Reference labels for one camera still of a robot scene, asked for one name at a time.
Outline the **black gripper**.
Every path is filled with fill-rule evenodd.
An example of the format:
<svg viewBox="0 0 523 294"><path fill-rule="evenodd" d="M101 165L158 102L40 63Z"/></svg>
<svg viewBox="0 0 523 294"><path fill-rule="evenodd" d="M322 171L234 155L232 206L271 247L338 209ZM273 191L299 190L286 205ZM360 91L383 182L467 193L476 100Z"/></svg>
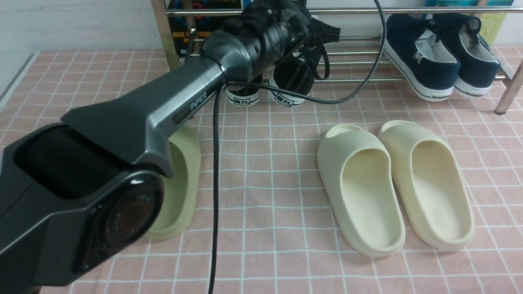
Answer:
<svg viewBox="0 0 523 294"><path fill-rule="evenodd" d="M254 0L228 20L228 35L247 50L241 65L247 73L230 69L230 80L252 80L271 65L302 58L312 75L330 75L325 45L340 41L341 30L314 17L304 0Z"/></svg>

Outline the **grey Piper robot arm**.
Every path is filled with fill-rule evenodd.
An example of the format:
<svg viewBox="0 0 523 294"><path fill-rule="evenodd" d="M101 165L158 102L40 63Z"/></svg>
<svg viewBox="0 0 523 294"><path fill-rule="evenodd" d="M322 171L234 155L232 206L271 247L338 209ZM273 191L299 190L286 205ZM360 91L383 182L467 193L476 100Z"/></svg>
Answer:
<svg viewBox="0 0 523 294"><path fill-rule="evenodd" d="M73 108L2 152L1 292L68 286L142 238L173 167L168 139L225 86L336 42L292 0L254 0L200 53L108 102Z"/></svg>

